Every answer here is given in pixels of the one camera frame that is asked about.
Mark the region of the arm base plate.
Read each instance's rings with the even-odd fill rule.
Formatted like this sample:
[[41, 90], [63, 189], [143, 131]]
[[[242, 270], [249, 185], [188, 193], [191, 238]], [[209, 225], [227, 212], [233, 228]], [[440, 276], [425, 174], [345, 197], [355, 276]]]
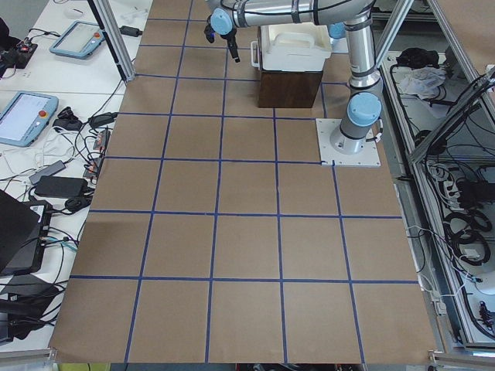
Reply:
[[367, 136], [349, 139], [340, 131], [341, 119], [316, 119], [320, 164], [322, 166], [378, 168], [381, 160], [370, 128]]

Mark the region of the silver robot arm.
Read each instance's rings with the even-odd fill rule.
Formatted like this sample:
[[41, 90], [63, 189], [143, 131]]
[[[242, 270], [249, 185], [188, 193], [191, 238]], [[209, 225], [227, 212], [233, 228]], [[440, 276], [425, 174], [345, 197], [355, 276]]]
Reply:
[[231, 57], [238, 63], [236, 33], [239, 28], [299, 24], [311, 22], [329, 26], [342, 22], [346, 33], [353, 93], [369, 92], [381, 85], [377, 71], [371, 10], [373, 1], [208, 1], [211, 15], [204, 29], [206, 38], [214, 42], [219, 35], [226, 40]]

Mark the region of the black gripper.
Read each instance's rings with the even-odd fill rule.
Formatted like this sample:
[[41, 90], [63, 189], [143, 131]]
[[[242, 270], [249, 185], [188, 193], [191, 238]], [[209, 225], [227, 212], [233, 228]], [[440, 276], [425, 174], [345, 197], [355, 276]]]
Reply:
[[207, 42], [213, 43], [215, 41], [215, 35], [218, 35], [222, 39], [227, 41], [227, 47], [229, 49], [232, 60], [235, 63], [239, 63], [241, 58], [238, 52], [236, 29], [230, 19], [229, 15], [224, 13], [214, 13], [207, 19], [207, 25], [203, 31]]

